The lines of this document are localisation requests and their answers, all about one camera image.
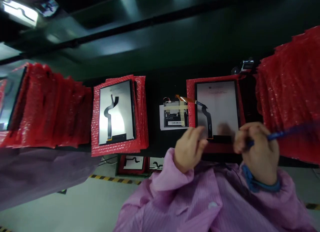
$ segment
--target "purple cloth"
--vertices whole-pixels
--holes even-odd
[[[173,154],[124,203],[114,231],[315,231],[286,172],[278,172],[280,192],[251,193],[238,165],[202,163],[182,174]]]
[[[0,211],[86,181],[101,157],[52,149],[0,149]]]

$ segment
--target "black frame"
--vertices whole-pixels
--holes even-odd
[[[8,120],[8,125],[7,127],[4,129],[2,126],[0,127],[0,131],[9,131],[9,130],[13,130],[15,128],[13,128],[12,126],[12,118],[13,118],[13,114],[14,114],[14,110],[16,108],[16,105],[17,105],[17,102],[18,102],[18,98],[19,98],[19,95],[20,95],[20,90],[21,90],[21,87],[22,87],[22,84],[23,84],[23,81],[25,79],[25,76],[26,76],[26,73],[27,73],[27,69],[28,67],[27,66],[24,66],[23,68],[23,72],[22,72],[22,75],[21,75],[21,80],[20,80],[20,84],[18,86],[18,90],[17,90],[17,94],[14,98],[14,103],[13,103],[13,107],[12,107],[12,110],[11,110],[11,114],[10,114],[10,117],[9,117],[9,120]],[[3,97],[3,103],[2,103],[2,108],[0,110],[0,117],[2,116],[2,111],[3,111],[3,106],[4,106],[4,100],[6,98],[6,88],[4,89],[4,97]]]
[[[121,83],[124,83],[124,82],[127,82],[127,81],[130,81],[129,85],[130,85],[130,97],[131,97],[133,139],[126,139],[126,140],[121,140],[121,141],[110,140],[110,141],[107,141],[105,144],[99,144],[99,146],[107,145],[107,144],[121,143],[121,142],[125,142],[125,141],[136,139],[136,117],[135,117],[135,112],[134,112],[134,96],[133,96],[133,88],[132,88],[133,87],[133,80],[129,79],[129,80],[121,81],[121,82],[116,83],[116,84],[112,84],[112,85],[108,85],[108,86],[102,87],[102,88],[100,88],[100,92],[101,92],[101,89],[104,89],[104,88],[107,88],[107,87],[110,87],[110,86],[114,86],[114,85],[117,85],[117,84],[121,84]],[[124,135],[125,134],[116,135],[116,136],[118,136],[121,139]]]
[[[205,82],[198,82],[194,83],[194,97],[195,100],[197,100],[197,85],[198,84],[208,84],[208,83],[219,83],[219,82],[234,82],[234,88],[235,88],[235,96],[236,96],[236,106],[237,106],[237,116],[238,116],[238,127],[241,126],[240,121],[240,111],[239,111],[239,102],[238,102],[238,85],[237,80],[219,80],[219,81],[205,81]],[[198,105],[195,104],[194,107],[195,112],[195,122],[196,127],[198,126]],[[232,138],[231,136],[226,135],[213,135],[213,139],[208,139],[210,143],[219,143],[219,144],[232,144]]]

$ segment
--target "black ribbon cable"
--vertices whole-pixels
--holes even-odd
[[[207,117],[207,124],[208,124],[208,139],[213,139],[213,132],[212,132],[212,120],[211,120],[211,114],[207,111],[207,106],[200,103],[199,101],[196,101],[197,105],[200,105],[202,108],[202,113]]]
[[[105,110],[104,110],[104,116],[108,118],[108,140],[112,139],[112,127],[111,127],[111,114],[109,114],[109,110],[113,109],[119,102],[119,97],[116,96],[115,100],[113,101],[113,96],[111,95],[111,105],[108,106]]]
[[[140,162],[140,160],[137,160],[136,157],[133,157],[132,159],[127,159],[127,158],[126,158],[126,163],[127,163],[128,160],[134,160],[134,162],[136,162],[136,163],[139,163],[139,162]]]
[[[160,167],[163,167],[163,165],[158,165],[157,162],[153,162],[153,164],[156,164],[157,168],[159,169]]]

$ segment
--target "hand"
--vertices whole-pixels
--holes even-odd
[[[201,160],[203,150],[208,144],[206,139],[199,141],[204,129],[203,126],[190,127],[176,143],[173,161],[183,174],[193,169]]]
[[[270,131],[260,122],[245,124],[239,130],[233,145],[235,153],[242,154],[244,163],[256,180],[274,185],[277,182],[279,162],[278,142],[267,140]],[[254,146],[249,151],[246,148],[248,138],[254,140]]]

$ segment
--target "floor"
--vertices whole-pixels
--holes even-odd
[[[115,169],[116,164],[102,165],[95,174],[114,176]],[[313,170],[284,169],[296,182],[297,193],[303,201],[320,204],[320,180]],[[83,184],[68,188],[66,195],[51,194],[0,212],[0,225],[13,232],[112,231],[122,204],[136,188],[135,184],[89,178]],[[320,231],[320,211],[309,213]]]

